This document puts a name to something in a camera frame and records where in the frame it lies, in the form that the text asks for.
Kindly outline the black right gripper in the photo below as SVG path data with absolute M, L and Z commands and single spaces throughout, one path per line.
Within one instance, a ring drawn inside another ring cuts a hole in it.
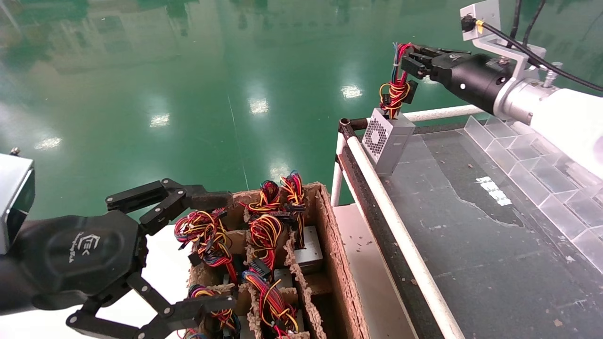
M 446 90 L 470 105 L 487 113 L 494 113 L 500 90 L 511 78 L 512 64 L 500 65 L 499 60 L 487 54 L 471 55 L 471 51 L 413 45 L 413 51 L 403 56 L 400 67 L 417 79 L 429 76 L 440 80 Z M 440 67 L 433 61 L 440 59 Z

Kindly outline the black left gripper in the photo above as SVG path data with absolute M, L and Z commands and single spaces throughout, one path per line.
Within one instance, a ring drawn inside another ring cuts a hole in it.
M 106 197 L 107 214 L 26 221 L 1 256 L 1 313 L 54 311 L 82 305 L 66 325 L 97 339 L 166 339 L 200 326 L 207 315 L 236 307 L 238 293 L 186 298 L 169 303 L 141 274 L 139 234 L 153 236 L 186 210 L 213 211 L 233 201 L 228 191 L 182 185 L 169 178 Z M 152 207 L 137 223 L 126 214 Z M 141 327 L 97 313 L 130 291 L 152 307 L 155 317 Z

